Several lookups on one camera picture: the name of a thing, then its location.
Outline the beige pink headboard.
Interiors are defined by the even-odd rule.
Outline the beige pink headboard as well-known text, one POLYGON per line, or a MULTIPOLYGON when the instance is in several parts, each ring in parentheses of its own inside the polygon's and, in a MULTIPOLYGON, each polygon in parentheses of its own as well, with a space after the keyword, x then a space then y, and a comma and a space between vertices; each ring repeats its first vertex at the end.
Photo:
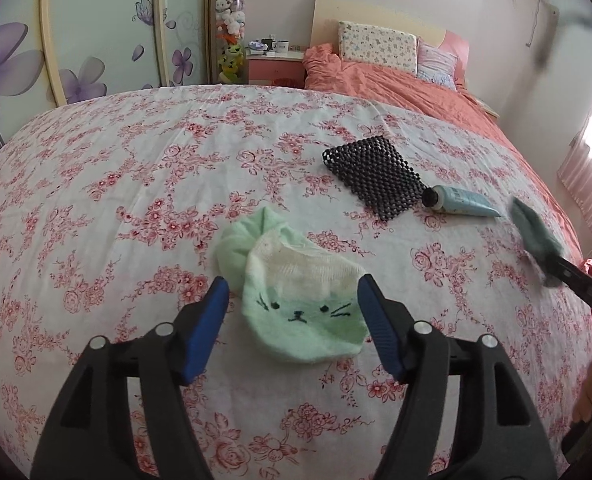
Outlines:
POLYGON ((422 37, 427 44, 457 56, 455 78, 464 79, 469 44, 455 32, 431 25, 402 11, 354 0, 314 0, 310 46, 332 44, 338 50, 338 22, 350 21, 394 28, 422 37))

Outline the pink bedside table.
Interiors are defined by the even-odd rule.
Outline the pink bedside table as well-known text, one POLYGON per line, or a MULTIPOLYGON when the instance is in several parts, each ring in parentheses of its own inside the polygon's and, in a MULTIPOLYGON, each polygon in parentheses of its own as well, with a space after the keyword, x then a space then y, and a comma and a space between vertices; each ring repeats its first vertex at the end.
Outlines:
POLYGON ((254 86, 278 86, 302 89, 305 86, 303 53, 288 51, 272 55, 250 55, 247 62, 248 83, 254 86))

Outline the coral pink duvet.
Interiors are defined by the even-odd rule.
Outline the coral pink duvet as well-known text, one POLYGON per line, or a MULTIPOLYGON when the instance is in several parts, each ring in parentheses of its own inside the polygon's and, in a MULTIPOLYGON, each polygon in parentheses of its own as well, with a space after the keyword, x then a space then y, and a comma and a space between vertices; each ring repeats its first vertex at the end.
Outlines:
POLYGON ((464 78, 457 78, 451 90, 402 70, 345 61, 334 52, 331 44, 319 44, 306 50, 302 64, 307 72, 305 88, 309 90, 357 96, 413 110, 505 146, 524 166, 524 172, 535 183, 550 212, 556 214, 559 222, 569 220, 540 176, 467 90, 464 78))

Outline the black beaded mat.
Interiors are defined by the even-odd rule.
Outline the black beaded mat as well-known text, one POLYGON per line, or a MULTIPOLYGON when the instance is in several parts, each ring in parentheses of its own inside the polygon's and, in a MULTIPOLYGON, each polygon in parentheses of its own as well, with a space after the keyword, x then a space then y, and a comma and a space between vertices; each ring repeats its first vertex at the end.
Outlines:
POLYGON ((418 203, 426 185, 384 136, 328 148, 325 167, 382 222, 418 203))

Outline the pink striped pillow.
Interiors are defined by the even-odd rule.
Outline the pink striped pillow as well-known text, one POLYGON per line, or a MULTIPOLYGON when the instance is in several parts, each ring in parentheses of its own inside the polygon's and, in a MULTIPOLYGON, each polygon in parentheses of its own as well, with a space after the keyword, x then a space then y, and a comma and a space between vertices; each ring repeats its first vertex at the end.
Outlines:
POLYGON ((458 57, 430 46, 422 39, 417 43, 417 77, 426 82, 455 91, 458 57))

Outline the mint green cat sock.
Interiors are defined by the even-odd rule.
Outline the mint green cat sock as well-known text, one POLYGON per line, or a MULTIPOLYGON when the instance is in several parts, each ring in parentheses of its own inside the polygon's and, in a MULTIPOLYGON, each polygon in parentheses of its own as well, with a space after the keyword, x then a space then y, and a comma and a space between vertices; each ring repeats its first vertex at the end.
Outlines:
POLYGON ((233 222, 215 261, 241 298, 241 314, 262 350, 300 364, 352 358, 367 326, 358 303, 365 270, 294 230, 269 207, 233 222))

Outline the pink curtain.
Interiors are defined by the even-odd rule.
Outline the pink curtain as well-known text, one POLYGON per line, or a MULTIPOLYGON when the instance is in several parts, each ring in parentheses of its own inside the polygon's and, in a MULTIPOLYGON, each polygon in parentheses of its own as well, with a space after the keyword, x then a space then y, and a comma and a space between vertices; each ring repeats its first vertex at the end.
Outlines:
POLYGON ((592 150, 580 136, 571 142, 557 175, 592 233, 592 150))

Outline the grey green sock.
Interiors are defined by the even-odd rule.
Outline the grey green sock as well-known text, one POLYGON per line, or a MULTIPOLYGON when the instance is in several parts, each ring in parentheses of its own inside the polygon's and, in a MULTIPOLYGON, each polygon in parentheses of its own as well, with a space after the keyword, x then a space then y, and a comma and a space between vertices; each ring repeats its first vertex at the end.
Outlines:
POLYGON ((538 263, 544 274, 543 285, 557 288, 562 281, 547 267, 547 260, 562 256, 562 247, 558 239, 547 229, 541 217, 518 197, 513 197, 508 206, 512 224, 516 226, 524 245, 524 250, 538 263))

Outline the floral print pillow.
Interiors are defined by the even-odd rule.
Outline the floral print pillow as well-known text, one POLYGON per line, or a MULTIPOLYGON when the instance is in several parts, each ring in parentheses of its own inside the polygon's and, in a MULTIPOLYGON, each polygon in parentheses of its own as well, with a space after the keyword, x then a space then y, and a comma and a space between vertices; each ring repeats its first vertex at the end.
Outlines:
POLYGON ((339 21, 338 48, 343 61, 384 66, 417 74, 417 38, 408 32, 339 21))

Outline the white pink floral bedspread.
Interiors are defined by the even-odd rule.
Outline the white pink floral bedspread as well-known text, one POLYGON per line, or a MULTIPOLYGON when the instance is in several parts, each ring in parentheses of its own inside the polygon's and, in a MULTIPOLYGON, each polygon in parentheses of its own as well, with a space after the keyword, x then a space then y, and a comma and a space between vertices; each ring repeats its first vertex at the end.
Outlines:
POLYGON ((377 219, 322 162, 327 148, 370 136, 427 184, 497 207, 520 198, 580 259, 553 195, 470 103, 452 112, 196 86, 49 110, 0 151, 0 445, 13 463, 29 470, 88 340, 144 334, 203 296, 226 228, 264 207, 441 332, 497 336, 558 446, 592 358, 590 309, 542 285, 508 220, 421 207, 377 219))

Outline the white mug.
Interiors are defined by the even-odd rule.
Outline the white mug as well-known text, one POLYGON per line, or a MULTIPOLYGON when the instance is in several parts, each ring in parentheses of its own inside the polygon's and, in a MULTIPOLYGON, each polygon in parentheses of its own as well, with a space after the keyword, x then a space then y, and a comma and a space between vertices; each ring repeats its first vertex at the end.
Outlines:
POLYGON ((288 40, 276 40, 275 41, 275 52, 278 54, 284 54, 289 52, 290 43, 288 40))

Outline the light blue cream tube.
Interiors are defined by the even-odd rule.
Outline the light blue cream tube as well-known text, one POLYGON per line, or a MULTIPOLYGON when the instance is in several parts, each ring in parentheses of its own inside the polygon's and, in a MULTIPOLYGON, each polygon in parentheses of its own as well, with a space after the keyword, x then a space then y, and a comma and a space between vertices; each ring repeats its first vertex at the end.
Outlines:
POLYGON ((441 214, 486 218, 498 218, 502 215, 486 196, 453 186, 435 185, 425 188, 421 200, 426 208, 441 214))

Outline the clear tube of plush toys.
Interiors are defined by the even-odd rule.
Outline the clear tube of plush toys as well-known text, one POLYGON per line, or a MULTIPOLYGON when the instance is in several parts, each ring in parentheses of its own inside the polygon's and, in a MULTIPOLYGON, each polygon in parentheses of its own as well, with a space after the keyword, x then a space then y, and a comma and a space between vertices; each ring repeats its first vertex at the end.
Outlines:
POLYGON ((245 0, 213 0, 215 80, 241 84, 245 79, 245 0))

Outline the floral sliding wardrobe door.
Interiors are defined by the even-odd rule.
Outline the floral sliding wardrobe door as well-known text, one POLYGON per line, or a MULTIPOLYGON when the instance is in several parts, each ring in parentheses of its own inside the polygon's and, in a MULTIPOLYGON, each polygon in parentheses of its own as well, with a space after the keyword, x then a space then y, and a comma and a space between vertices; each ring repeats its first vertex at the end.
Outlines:
POLYGON ((204 84, 207 0, 0 0, 0 149, 52 108, 204 84))

